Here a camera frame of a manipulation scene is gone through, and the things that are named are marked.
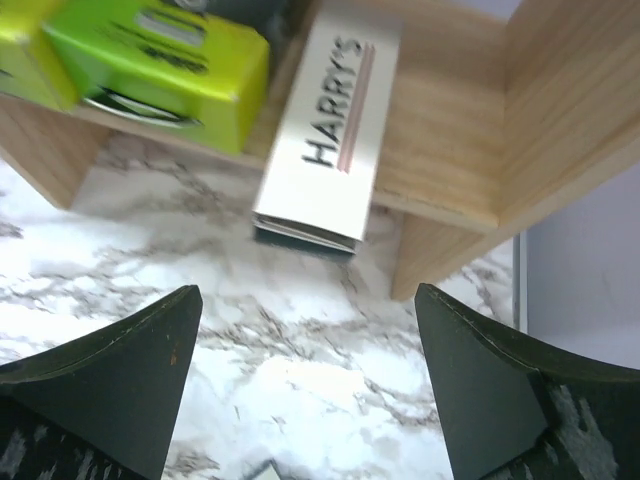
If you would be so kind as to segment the white Harry's box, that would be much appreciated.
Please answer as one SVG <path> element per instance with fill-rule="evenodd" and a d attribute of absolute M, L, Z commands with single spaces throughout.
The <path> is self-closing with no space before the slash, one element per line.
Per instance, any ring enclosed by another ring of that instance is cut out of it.
<path fill-rule="evenodd" d="M 325 1 L 309 31 L 253 207 L 256 242 L 348 261 L 368 221 L 402 20 Z"/>

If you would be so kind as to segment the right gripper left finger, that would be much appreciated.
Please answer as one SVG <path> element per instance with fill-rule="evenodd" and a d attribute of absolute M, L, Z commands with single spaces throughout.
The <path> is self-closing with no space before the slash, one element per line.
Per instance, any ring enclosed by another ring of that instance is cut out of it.
<path fill-rule="evenodd" d="M 183 286 L 90 334 L 1 367 L 4 479 L 158 479 L 203 301 Z"/>

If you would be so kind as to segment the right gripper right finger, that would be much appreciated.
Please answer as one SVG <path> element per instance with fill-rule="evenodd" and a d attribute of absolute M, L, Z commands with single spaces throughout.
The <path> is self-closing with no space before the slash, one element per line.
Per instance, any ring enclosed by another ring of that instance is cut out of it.
<path fill-rule="evenodd" d="M 431 284 L 415 309 L 454 478 L 638 478 L 637 370 L 539 341 Z"/>

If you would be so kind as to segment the wooden two-tier shelf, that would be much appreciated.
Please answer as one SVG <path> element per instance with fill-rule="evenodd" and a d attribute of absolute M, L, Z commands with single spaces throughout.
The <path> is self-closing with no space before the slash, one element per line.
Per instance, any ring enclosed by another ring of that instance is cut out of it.
<path fill-rule="evenodd" d="M 54 110 L 1 92 L 1 153 L 51 205 L 75 200 L 114 132 L 264 175 L 325 1 L 171 1 L 247 25 L 270 46 L 266 99 L 225 153 L 81 99 Z M 411 296 L 639 157 L 639 5 L 521 1 L 506 19 L 446 1 L 353 1 L 403 22 L 371 203 L 404 212 L 391 294 Z"/>

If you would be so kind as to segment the black green Gillette box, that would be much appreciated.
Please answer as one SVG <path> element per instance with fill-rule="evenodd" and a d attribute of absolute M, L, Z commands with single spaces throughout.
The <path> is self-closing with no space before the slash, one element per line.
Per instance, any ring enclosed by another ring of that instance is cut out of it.
<path fill-rule="evenodd" d="M 58 110 L 79 101 L 76 87 L 44 25 L 64 3 L 57 0 L 1 2 L 1 92 Z"/>
<path fill-rule="evenodd" d="M 242 151 L 270 46 L 250 26 L 171 1 L 68 1 L 44 24 L 84 103 L 216 150 Z"/>

